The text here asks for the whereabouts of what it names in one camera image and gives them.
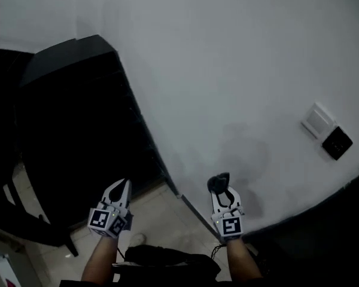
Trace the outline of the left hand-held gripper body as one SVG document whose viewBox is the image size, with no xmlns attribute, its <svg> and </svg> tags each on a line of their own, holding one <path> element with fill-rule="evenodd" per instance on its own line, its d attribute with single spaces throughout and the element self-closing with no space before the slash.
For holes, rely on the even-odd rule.
<svg viewBox="0 0 359 287">
<path fill-rule="evenodd" d="M 90 209 L 87 226 L 105 237 L 119 237 L 123 230 L 130 230 L 133 215 L 128 208 L 100 201 L 97 208 Z"/>
</svg>

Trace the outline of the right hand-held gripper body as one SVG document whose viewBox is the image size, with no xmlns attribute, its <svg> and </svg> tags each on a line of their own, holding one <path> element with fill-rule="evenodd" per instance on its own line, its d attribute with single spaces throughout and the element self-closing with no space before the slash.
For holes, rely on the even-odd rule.
<svg viewBox="0 0 359 287">
<path fill-rule="evenodd" d="M 244 233 L 243 217 L 244 213 L 241 207 L 228 209 L 227 212 L 224 213 L 219 212 L 212 214 L 211 219 L 222 242 L 242 237 Z"/>
</svg>

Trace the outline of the dark grey cleaning cloth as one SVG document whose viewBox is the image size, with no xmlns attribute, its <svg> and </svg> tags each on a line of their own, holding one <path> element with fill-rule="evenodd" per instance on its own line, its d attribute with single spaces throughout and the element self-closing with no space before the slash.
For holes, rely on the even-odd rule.
<svg viewBox="0 0 359 287">
<path fill-rule="evenodd" d="M 216 176 L 213 176 L 207 181 L 208 191 L 210 193 L 220 195 L 227 190 L 229 186 L 229 181 L 230 181 L 229 172 L 224 172 Z"/>
</svg>

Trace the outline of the white wall light switch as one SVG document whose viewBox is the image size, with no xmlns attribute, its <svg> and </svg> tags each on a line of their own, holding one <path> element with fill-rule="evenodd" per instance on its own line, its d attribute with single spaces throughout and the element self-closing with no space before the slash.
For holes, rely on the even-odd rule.
<svg viewBox="0 0 359 287">
<path fill-rule="evenodd" d="M 335 128 L 333 116 L 319 102 L 315 102 L 301 120 L 301 125 L 319 141 L 324 140 Z"/>
</svg>

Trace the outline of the black exit button panel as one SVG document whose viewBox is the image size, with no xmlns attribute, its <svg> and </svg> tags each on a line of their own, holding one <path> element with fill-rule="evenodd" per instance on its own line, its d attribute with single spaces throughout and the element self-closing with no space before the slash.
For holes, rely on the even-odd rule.
<svg viewBox="0 0 359 287">
<path fill-rule="evenodd" d="M 340 126 L 337 126 L 324 140 L 322 148 L 334 160 L 338 160 L 344 153 L 352 146 L 353 141 L 343 131 Z"/>
</svg>

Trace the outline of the person's right forearm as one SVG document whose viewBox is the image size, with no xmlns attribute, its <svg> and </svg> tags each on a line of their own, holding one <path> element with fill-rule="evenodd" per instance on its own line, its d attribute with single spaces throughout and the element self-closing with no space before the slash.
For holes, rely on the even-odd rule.
<svg viewBox="0 0 359 287">
<path fill-rule="evenodd" d="M 233 282 L 245 283 L 262 278 L 262 274 L 241 238 L 226 243 L 230 276 Z"/>
</svg>

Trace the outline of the person's left forearm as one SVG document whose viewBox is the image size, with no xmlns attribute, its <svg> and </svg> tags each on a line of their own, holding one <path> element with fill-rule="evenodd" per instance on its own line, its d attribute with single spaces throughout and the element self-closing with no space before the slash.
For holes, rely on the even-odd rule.
<svg viewBox="0 0 359 287">
<path fill-rule="evenodd" d="M 104 286 L 112 282 L 112 265 L 117 261 L 118 240 L 101 237 L 90 256 L 81 276 L 81 281 Z"/>
</svg>

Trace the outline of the black waist pack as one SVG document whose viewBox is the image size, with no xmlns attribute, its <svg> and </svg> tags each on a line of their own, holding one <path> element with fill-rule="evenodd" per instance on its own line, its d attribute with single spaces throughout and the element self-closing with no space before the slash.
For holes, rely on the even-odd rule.
<svg viewBox="0 0 359 287">
<path fill-rule="evenodd" d="M 120 283 L 214 283 L 220 266 L 204 254 L 188 254 L 159 246 L 129 247 L 124 261 L 112 265 Z"/>
</svg>

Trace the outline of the person's black clothing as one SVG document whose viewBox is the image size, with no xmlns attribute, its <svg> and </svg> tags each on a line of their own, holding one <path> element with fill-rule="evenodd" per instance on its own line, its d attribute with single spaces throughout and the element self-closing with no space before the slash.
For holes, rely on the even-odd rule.
<svg viewBox="0 0 359 287">
<path fill-rule="evenodd" d="M 264 278 L 249 280 L 245 283 L 232 281 L 201 281 L 201 282 L 175 282 L 170 280 L 164 281 L 126 281 L 120 279 L 118 282 L 111 282 L 105 285 L 98 285 L 93 282 L 61 280 L 59 287 L 269 287 L 269 282 Z"/>
</svg>

